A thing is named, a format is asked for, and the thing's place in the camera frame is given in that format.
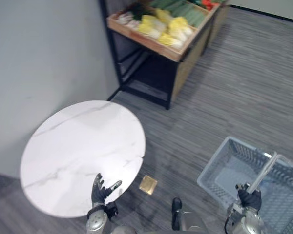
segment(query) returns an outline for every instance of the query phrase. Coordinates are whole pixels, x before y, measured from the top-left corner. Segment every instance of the black metal frame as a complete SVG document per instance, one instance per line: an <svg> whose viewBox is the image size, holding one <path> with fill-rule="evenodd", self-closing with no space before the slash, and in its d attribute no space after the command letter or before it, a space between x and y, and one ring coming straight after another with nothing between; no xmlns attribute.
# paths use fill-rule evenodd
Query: black metal frame
<svg viewBox="0 0 293 234"><path fill-rule="evenodd" d="M209 40L210 40L210 36L212 34L212 29L213 29L213 24L214 24L214 19L217 16L217 12L220 10L220 7L217 9L217 11L214 13L214 15L209 19L209 21L206 23L206 25L204 26L204 28L202 28L202 30L198 33L198 35L195 37L195 39L192 41L191 45L188 47L188 49L184 52L184 54L182 55L180 62L175 62L172 60L169 60L168 58L157 54L156 52L142 46L141 44L131 40L130 38L127 38L117 32L114 32L113 30L109 29L108 25L107 25L107 21L106 19L109 16L108 10L107 10L107 6L106 6L106 0L99 0L99 4L100 4L100 9L101 9L101 14L102 14L102 18L103 18L103 23L105 26L105 31L107 34L107 38L108 38L108 43L110 45L110 50L111 50L111 54L112 54L112 58L113 58L113 62L114 62L114 67L115 67L115 71L116 71L116 75L118 78L118 82L119 82L119 86L120 86L120 90L134 94L136 96L139 96L141 98L144 98L146 100L149 100L153 103L159 104L161 106L164 106L167 110L170 109L170 104L171 104L171 97L172 97L172 92L173 92L173 88L174 88L174 84L175 84L175 78L177 75L177 71L178 71L178 65L180 62L183 62L186 60L187 56L189 55L189 53L191 52L193 46L198 42L198 40L201 38L202 34L205 32L206 28L210 27L209 30L209 35L208 38L206 40L204 49L201 53L204 54L208 44L209 44ZM118 54L117 54L117 49L116 49L116 44L115 44L115 38L114 38L114 33L117 33L119 35L121 35L122 37L126 38L127 40L131 41L134 44L139 45L140 47L138 49L135 49L132 52L129 52L126 56L124 56L122 59L118 58ZM144 63L148 60L148 58L145 59L145 61L143 61L137 68L134 69L134 71L131 72L131 74L129 75L129 77L124 80L124 78L129 74L130 70L132 70L132 68L134 67L134 65L136 64L136 62L138 61L138 59L142 56L142 54L144 52L147 52L151 55L157 55L157 56L161 56L164 59L168 60L169 66L170 68L167 70L167 73L165 74L165 77L163 79L165 79L166 83L165 83L165 90L167 93L167 98L166 99L161 99L159 97L153 96L151 94L142 92L138 89L135 89L133 87L130 87L129 85L131 84L131 82L133 82L134 76L136 74L137 71L139 71L139 69L144 65ZM122 74L121 72L121 68L120 65L127 61L129 58L133 57L135 54L138 55L136 56L136 58L133 60L133 62L129 65L129 67L127 68L127 70Z"/></svg>

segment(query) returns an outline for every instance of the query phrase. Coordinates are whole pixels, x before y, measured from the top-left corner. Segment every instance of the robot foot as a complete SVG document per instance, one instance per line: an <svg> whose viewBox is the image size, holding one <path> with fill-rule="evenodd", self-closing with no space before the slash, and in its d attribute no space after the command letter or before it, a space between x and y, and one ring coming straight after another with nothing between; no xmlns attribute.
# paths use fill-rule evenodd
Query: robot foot
<svg viewBox="0 0 293 234"><path fill-rule="evenodd" d="M179 198L174 198L171 205L171 213L172 213L172 222L171 227L173 230L179 230L179 215L180 215L180 209L182 208L182 202Z"/></svg>

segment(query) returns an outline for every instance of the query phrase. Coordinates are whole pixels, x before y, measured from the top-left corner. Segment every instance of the wooden crate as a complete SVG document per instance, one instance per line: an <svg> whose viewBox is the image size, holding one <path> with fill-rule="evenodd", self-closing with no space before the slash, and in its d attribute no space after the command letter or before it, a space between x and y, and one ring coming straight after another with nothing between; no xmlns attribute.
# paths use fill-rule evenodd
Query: wooden crate
<svg viewBox="0 0 293 234"><path fill-rule="evenodd" d="M116 14L109 16L107 18L107 25L110 29L112 29L112 30L124 35L125 37L128 37L128 38L132 39L133 41L157 52L158 54L163 55L172 61L179 62L183 53L186 51L186 49L192 43L193 39L197 36L197 34L200 32L200 30L204 27L205 23L208 22L208 20L211 17L211 14L208 10L206 10L202 7L199 7L195 4L193 4L193 5L196 8L198 8L199 10L201 10L206 15L206 17L198 28L191 27L194 32L180 49L175 49L171 46L163 45L151 37L148 37L148 36L146 36L142 33L139 33L139 32L137 32L137 31L125 26L125 25L118 23L117 18L124 11L121 11L121 12L118 12Z"/></svg>
<svg viewBox="0 0 293 234"><path fill-rule="evenodd" d="M172 92L172 101L175 101L180 89L182 88L183 84L186 82L189 74L191 73L198 59L200 58L201 53L204 50L207 37L209 35L210 28L211 28L211 25L204 29L204 32L202 33L201 38L192 48L191 52L189 53L185 61L179 63L177 75L175 78L174 89Z"/></svg>
<svg viewBox="0 0 293 234"><path fill-rule="evenodd" d="M221 26L225 22L229 7L230 6L227 4L218 6L218 8L220 8L220 9L219 9L219 13L215 17L214 26L213 26L210 40L209 40L209 45L213 42L213 40L217 36Z"/></svg>

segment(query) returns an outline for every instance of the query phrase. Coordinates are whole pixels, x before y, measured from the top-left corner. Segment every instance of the gray carpet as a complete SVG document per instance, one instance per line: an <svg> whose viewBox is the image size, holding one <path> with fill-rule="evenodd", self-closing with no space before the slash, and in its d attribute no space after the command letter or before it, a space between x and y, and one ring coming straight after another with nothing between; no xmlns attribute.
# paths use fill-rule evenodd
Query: gray carpet
<svg viewBox="0 0 293 234"><path fill-rule="evenodd" d="M224 233L225 215L196 180L227 136L293 161L293 23L230 9L170 111L128 93L113 101L137 115L147 141L114 222L168 230L170 203L179 196L211 234ZM152 196L138 189L144 175L158 180ZM84 234L85 221L40 213L18 180L0 177L0 234Z"/></svg>

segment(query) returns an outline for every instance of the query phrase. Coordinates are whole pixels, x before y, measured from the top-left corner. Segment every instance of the black glove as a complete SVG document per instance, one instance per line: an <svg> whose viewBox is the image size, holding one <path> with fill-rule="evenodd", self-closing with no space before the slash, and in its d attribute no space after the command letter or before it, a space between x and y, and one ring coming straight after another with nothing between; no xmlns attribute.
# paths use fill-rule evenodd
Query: black glove
<svg viewBox="0 0 293 234"><path fill-rule="evenodd" d="M252 194L249 194L246 190L240 189L238 193L243 207L253 207L257 212L260 210L262 206L260 191L255 190Z"/></svg>
<svg viewBox="0 0 293 234"><path fill-rule="evenodd" d="M104 180L101 181L101 179L102 175L100 173L97 174L96 178L94 179L91 192L92 203L99 202L104 204L104 200L122 184L122 181L119 180L108 189L105 187L101 188L102 184L104 183Z"/></svg>

